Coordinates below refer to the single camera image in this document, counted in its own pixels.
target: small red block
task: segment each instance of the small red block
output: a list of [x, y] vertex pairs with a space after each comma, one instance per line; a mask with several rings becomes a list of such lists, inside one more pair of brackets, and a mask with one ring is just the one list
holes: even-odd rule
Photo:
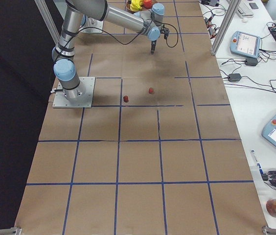
[[152, 87], [149, 88], [149, 94], [154, 94], [154, 89]]
[[128, 103], [128, 101], [129, 101], [128, 96], [124, 95], [123, 100], [124, 100], [125, 103]]

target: white desk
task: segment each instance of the white desk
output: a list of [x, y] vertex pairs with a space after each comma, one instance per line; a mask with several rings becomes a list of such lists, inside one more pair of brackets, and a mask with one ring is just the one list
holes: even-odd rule
[[[227, 74], [231, 73], [239, 66], [233, 62], [225, 65], [221, 64], [230, 58], [242, 58], [240, 56], [233, 55], [230, 52], [229, 45], [233, 33], [235, 31], [243, 31], [264, 37], [269, 34], [266, 23], [272, 21], [270, 15], [260, 0], [243, 1], [246, 4], [249, 2], [256, 2], [259, 9], [253, 10], [254, 17], [248, 18], [247, 23], [243, 23], [241, 18], [235, 14], [227, 30], [224, 40], [216, 53], [219, 68]], [[228, 8], [226, 0], [220, 0], [220, 3], [226, 9]], [[206, 7], [201, 6], [201, 9], [203, 13], [207, 12]], [[220, 26], [222, 20], [223, 17], [215, 16], [212, 23]], [[276, 50], [276, 42], [271, 35], [263, 39], [262, 48], [266, 50]], [[252, 80], [258, 83], [269, 84], [270, 79], [276, 79], [276, 60], [269, 61], [268, 63], [259, 63], [256, 67], [242, 65], [242, 67], [235, 72], [240, 73], [242, 76], [249, 76]], [[253, 83], [247, 78], [243, 78], [237, 84], [261, 88], [261, 86]], [[276, 190], [271, 189], [263, 183], [259, 169], [250, 154], [250, 150], [255, 151], [255, 155], [264, 172], [276, 169], [276, 148], [261, 136], [264, 125], [270, 121], [273, 115], [276, 114], [276, 94], [231, 85], [226, 85], [226, 91], [253, 175], [264, 216], [268, 226], [276, 229], [276, 218], [270, 216], [265, 207], [266, 202], [269, 199], [276, 198]]]

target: black curtain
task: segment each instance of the black curtain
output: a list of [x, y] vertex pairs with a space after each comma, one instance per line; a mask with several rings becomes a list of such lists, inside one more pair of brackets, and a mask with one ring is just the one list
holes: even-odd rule
[[[60, 32], [62, 17], [46, 0]], [[54, 42], [34, 0], [0, 0], [0, 229], [14, 226], [53, 84]]]

